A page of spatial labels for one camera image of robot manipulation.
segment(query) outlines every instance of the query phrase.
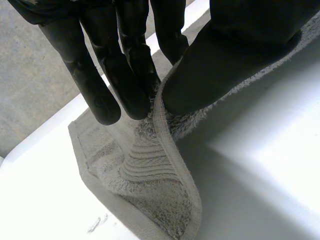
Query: gloved hand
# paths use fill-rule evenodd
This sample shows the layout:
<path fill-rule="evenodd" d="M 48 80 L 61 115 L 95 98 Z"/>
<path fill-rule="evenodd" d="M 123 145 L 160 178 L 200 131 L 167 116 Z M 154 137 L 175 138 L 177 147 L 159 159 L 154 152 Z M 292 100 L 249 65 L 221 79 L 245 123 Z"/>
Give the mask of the gloved hand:
<path fill-rule="evenodd" d="M 211 20 L 171 72 L 162 99 L 184 115 L 207 107 L 287 55 L 319 0 L 210 0 Z"/>
<path fill-rule="evenodd" d="M 117 122 L 121 110 L 92 61 L 80 23 L 126 113 L 135 120 L 147 116 L 149 98 L 160 83 L 146 45 L 148 0 L 8 1 L 25 20 L 39 25 L 101 124 Z M 151 0 L 151 5 L 160 49 L 175 64 L 189 46 L 181 34 L 186 0 Z"/>

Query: folded towel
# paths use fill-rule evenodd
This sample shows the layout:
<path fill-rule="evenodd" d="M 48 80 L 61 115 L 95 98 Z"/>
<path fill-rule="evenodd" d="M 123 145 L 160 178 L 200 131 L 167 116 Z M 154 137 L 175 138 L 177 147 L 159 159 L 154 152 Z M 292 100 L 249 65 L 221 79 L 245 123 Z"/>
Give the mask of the folded towel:
<path fill-rule="evenodd" d="M 187 37 L 192 40 L 209 19 L 207 12 L 186 30 Z M 319 20 L 317 14 L 303 27 L 301 41 L 291 53 L 219 101 L 302 50 L 320 34 Z M 117 123 L 104 126 L 88 109 L 70 124 L 69 132 L 83 182 L 138 238 L 193 240 L 201 222 L 201 200 L 175 141 L 192 131 L 217 102 L 188 115 L 168 114 L 162 101 L 167 79 L 159 86 L 146 119 L 132 120 L 122 109 Z"/>

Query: terry cloth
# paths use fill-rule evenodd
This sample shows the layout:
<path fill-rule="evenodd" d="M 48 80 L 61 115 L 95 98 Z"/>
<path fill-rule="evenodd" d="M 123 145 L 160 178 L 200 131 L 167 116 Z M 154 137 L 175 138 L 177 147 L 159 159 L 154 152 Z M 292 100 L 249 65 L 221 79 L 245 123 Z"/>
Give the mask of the terry cloth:
<path fill-rule="evenodd" d="M 187 37 L 192 41 L 209 19 L 207 12 L 186 30 Z M 317 14 L 302 28 L 299 44 L 286 57 L 243 81 L 219 101 L 260 79 L 311 43 L 320 34 L 319 21 Z M 163 66 L 164 61 L 168 66 L 159 54 L 154 56 L 155 65 Z M 191 132 L 219 101 L 188 115 L 170 115 L 162 100 L 167 79 L 159 86 L 146 119 L 132 120 L 122 109 L 117 123 L 104 126 L 88 109 L 69 125 L 69 132 L 83 182 L 138 238 L 193 240 L 201 223 L 202 205 L 175 142 Z"/>

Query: white table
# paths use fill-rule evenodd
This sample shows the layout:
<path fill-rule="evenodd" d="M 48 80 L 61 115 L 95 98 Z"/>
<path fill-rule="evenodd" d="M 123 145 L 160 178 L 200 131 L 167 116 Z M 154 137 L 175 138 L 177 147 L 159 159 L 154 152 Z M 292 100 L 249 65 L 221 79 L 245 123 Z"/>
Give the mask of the white table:
<path fill-rule="evenodd" d="M 309 48 L 178 143 L 202 199 L 199 240 L 320 239 L 320 40 Z M 137 239 L 79 176 L 68 125 L 87 107 L 77 96 L 4 160 L 0 239 Z"/>

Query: gray floor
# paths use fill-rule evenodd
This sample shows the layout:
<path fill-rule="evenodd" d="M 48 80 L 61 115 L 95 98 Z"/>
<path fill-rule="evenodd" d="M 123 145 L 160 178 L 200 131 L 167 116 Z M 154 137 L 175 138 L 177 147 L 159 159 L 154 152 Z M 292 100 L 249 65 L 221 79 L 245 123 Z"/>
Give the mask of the gray floor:
<path fill-rule="evenodd" d="M 0 156 L 5 157 L 79 90 L 38 26 L 26 22 L 6 0 L 0 1 L 0 29 Z M 150 11 L 146 36 L 154 32 Z M 98 66 L 86 35 L 85 40 Z M 162 68 L 157 66 L 161 78 Z"/>

